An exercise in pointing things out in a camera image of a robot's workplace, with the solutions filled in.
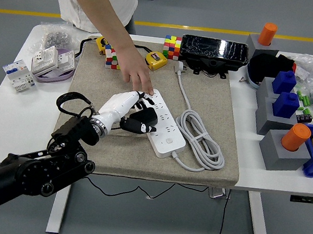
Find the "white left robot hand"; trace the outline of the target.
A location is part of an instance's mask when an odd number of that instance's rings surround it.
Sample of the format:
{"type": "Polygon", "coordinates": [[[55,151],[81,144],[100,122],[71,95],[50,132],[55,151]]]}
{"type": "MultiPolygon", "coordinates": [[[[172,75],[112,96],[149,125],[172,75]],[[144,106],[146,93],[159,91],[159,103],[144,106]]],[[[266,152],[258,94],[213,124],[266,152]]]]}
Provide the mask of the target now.
{"type": "Polygon", "coordinates": [[[93,115],[90,123],[96,130],[100,138],[109,134],[112,125],[119,123],[122,130],[136,134],[144,134],[157,131],[151,123],[144,120],[125,118],[125,115],[141,99],[147,99],[149,104],[154,105],[151,96],[142,91],[130,91],[113,95],[102,107],[97,114],[93,115]]]}

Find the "person's hand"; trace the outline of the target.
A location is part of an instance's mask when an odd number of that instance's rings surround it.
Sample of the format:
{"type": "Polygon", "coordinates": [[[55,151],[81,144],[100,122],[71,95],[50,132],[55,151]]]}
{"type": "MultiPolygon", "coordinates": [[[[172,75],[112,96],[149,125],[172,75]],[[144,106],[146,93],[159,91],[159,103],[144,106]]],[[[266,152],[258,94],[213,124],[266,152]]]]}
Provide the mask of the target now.
{"type": "Polygon", "coordinates": [[[118,63],[125,82],[131,82],[134,91],[142,91],[152,95],[153,85],[149,75],[149,68],[134,45],[117,47],[118,63]]]}

